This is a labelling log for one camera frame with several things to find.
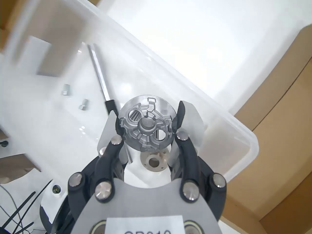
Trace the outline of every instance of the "gray metal plate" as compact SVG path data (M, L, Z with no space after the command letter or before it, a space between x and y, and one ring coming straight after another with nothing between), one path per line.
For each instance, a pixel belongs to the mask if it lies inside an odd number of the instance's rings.
M114 179L115 196L102 204L92 196L81 212L72 233L87 234L98 222L115 217L153 217L182 215L184 221L198 223L205 234L222 234L219 225L202 196L193 203L179 194L181 179L158 188L137 188Z

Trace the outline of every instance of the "white label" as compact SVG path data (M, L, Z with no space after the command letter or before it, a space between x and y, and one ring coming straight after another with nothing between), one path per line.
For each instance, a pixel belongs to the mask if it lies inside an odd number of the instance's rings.
M182 215L107 218L105 234L184 234Z

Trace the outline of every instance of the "metal gear part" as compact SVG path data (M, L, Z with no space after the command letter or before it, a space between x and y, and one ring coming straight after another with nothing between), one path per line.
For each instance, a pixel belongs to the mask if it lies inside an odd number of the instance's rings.
M158 152L174 139L173 107L156 96L138 96L129 100L119 113L120 126L125 128L123 139L141 152Z

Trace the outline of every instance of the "black cable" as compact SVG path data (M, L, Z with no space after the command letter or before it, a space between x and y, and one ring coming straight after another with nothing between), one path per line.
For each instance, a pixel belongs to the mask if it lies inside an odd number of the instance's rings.
M8 193L8 195L10 196L10 198L11 198L11 200L13 201L13 204L14 204L14 206L15 206L15 209L17 210L18 209L18 207L16 206L16 203L15 203L15 201L14 201L14 199L13 199L13 197L11 196L11 194L10 194L10 192L9 191L7 191L7 189L4 187L4 186L2 186L2 185L0 185L0 187L5 191L5 192L7 192ZM21 226L21 228L23 228L23 222L21 221L21 219L20 219L20 226Z
M23 229L21 229L20 231L16 232L16 234L22 233L24 230L26 230L27 228L29 228L29 227L30 227L31 225L33 225L33 224L34 224L34 222L29 223L25 228L23 228Z
M7 219L7 221L2 225L2 228L5 228L11 220L13 220L13 218L18 214L18 212L28 203L28 201L34 196L34 194L36 194L36 192L32 192L25 200L24 202L21 203L21 205L18 207L17 210L15 210L15 212Z
M3 210L3 212L7 215L7 216L9 216L10 217L10 215L4 210L4 208L0 205L0 208Z
M48 184L46 184L46 186L39 192L39 194L35 197L35 199L30 203L30 205L28 206L27 210L25 211L25 213L23 214L23 216L21 217L21 220L19 221L19 224L20 222L23 220L23 218L25 217L25 215L27 214L27 212L29 211L30 207L34 204L34 202L36 201L36 199L40 196L40 194L45 190L45 188L51 183L52 180L50 180L48 182ZM18 228L18 225L15 227L14 231L12 234L15 234L16 230Z

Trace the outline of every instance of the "clear plastic container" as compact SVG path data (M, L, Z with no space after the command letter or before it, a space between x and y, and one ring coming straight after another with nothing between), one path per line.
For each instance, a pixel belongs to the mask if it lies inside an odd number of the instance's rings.
M255 159L258 141L248 128L93 4L29 0L0 68L0 125L42 170L66 183L97 156L107 114L88 43L100 48L118 106L147 94L175 110L180 100L194 104L206 126L199 155L227 181ZM65 84L69 96L61 94ZM146 183L144 171L132 173Z

